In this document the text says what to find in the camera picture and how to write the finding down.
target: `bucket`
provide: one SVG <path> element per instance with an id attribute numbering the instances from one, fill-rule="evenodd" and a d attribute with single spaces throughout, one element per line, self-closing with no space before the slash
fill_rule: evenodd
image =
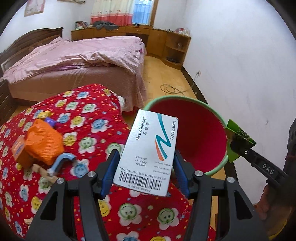
<path id="1" fill-rule="evenodd" d="M 183 96 L 163 96 L 144 110 L 179 119 L 176 149 L 196 170 L 212 176 L 228 161 L 226 123 L 207 104 Z"/>

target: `power cord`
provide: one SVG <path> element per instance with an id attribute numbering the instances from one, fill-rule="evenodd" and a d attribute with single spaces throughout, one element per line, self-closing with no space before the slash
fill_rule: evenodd
<path id="1" fill-rule="evenodd" d="M 197 76 L 198 77 L 200 76 L 200 72 L 197 72 L 196 73 L 196 75 L 194 77 L 194 80 L 193 80 L 193 84 L 191 85 L 190 89 L 187 89 L 187 90 L 184 90 L 184 91 L 180 91 L 179 89 L 177 89 L 177 88 L 175 88 L 175 87 L 173 87 L 173 86 L 171 86 L 169 84 L 163 84 L 163 85 L 161 85 L 160 86 L 160 89 L 163 92 L 167 93 L 167 94 L 177 95 L 177 94 L 180 94 L 181 93 L 183 96 L 185 96 L 183 93 L 184 92 L 187 92 L 189 90 L 192 90 L 192 87 L 194 86 L 195 79 L 196 79 Z"/>

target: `wall picture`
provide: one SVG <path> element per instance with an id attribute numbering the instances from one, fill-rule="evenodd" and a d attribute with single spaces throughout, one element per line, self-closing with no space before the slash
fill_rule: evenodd
<path id="1" fill-rule="evenodd" d="M 28 0 L 25 9 L 25 17 L 37 13 L 43 13 L 45 0 Z"/>

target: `wooden headboard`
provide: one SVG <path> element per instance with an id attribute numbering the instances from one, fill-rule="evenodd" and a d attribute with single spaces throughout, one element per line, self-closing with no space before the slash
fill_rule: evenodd
<path id="1" fill-rule="evenodd" d="M 0 54 L 0 77 L 14 63 L 25 57 L 34 48 L 50 43 L 58 36 L 62 37 L 63 28 L 42 28 L 28 32 L 14 41 Z"/>

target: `wooden floor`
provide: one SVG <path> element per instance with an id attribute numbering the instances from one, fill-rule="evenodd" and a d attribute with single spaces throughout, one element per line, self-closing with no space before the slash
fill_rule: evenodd
<path id="1" fill-rule="evenodd" d="M 147 97 L 148 100 L 145 104 L 149 103 L 151 100 L 164 96 L 170 95 L 165 93 L 161 90 L 161 85 L 168 84 L 174 88 L 177 88 L 180 91 L 185 91 L 183 94 L 187 97 L 195 98 L 196 96 L 193 93 L 190 85 L 188 84 L 187 80 L 185 79 L 184 75 L 180 70 L 173 69 L 167 65 L 165 65 L 161 60 L 156 59 L 154 57 L 145 56 L 145 66 L 144 66 L 144 74 L 143 79 L 145 82 L 146 90 L 147 90 Z M 13 113 L 12 117 L 17 115 L 18 113 L 22 112 L 23 110 L 27 109 L 28 106 L 19 106 L 16 111 Z M 123 117 L 127 124 L 130 126 L 133 125 L 134 119 L 136 114 L 134 115 L 125 115 Z M 224 169 L 219 171 L 217 174 L 213 176 L 217 179 L 225 179 L 225 172 Z M 212 201 L 212 214 L 211 214 L 211 226 L 215 229 L 215 218 L 214 215 L 218 212 L 218 199 L 217 197 L 213 197 Z"/>

